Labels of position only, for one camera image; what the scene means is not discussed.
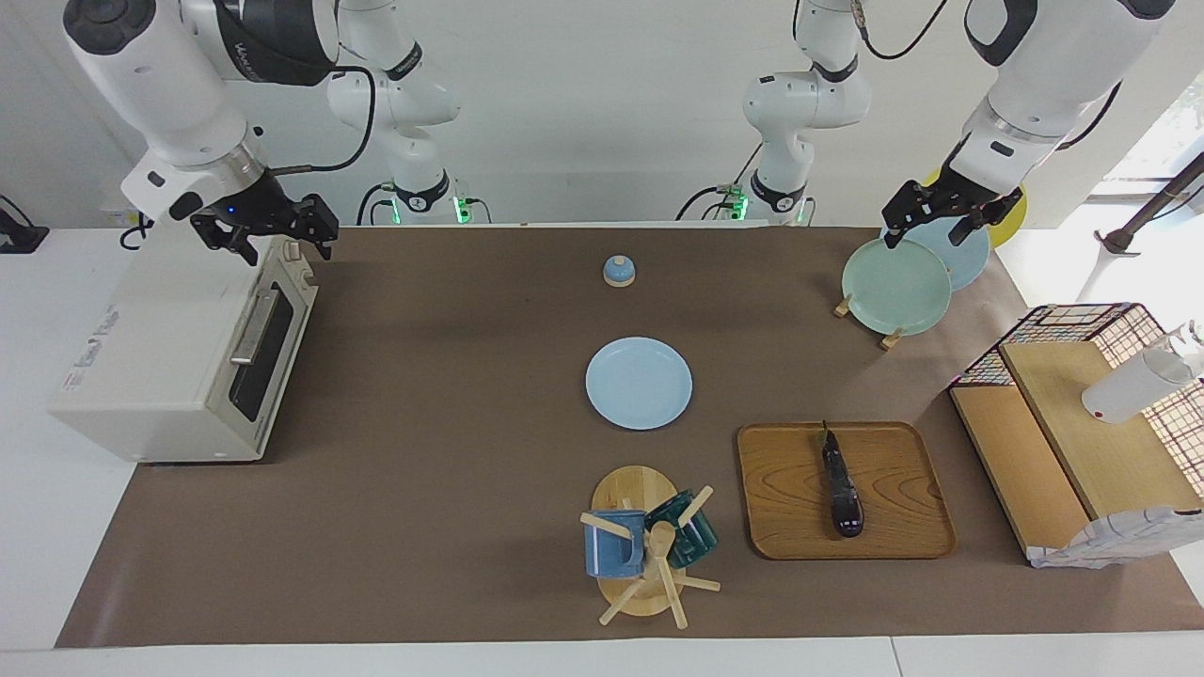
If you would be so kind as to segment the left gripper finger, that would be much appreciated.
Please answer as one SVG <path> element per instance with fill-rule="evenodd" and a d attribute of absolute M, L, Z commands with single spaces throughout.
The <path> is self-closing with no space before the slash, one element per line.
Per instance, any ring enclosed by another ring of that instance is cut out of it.
<path fill-rule="evenodd" d="M 963 214 L 960 220 L 950 228 L 948 240 L 954 247 L 960 247 L 973 234 L 981 228 L 997 226 L 1002 219 L 1001 207 L 975 207 Z"/>
<path fill-rule="evenodd" d="M 886 226 L 884 242 L 889 249 L 895 249 L 921 220 L 922 187 L 901 187 L 883 207 L 881 214 Z"/>

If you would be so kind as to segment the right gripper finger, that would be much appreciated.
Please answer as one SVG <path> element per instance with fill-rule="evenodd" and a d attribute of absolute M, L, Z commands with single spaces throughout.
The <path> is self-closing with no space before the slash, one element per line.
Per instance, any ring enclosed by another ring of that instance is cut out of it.
<path fill-rule="evenodd" d="M 246 264 L 256 266 L 259 253 L 254 245 L 250 245 L 249 236 L 244 228 L 235 226 L 232 230 L 224 230 L 219 224 L 211 224 L 208 228 L 208 247 L 211 249 L 228 251 L 240 257 Z"/>
<path fill-rule="evenodd" d="M 332 245 L 340 239 L 340 218 L 325 200 L 309 193 L 297 202 L 297 240 L 314 245 L 323 261 L 331 261 Z"/>

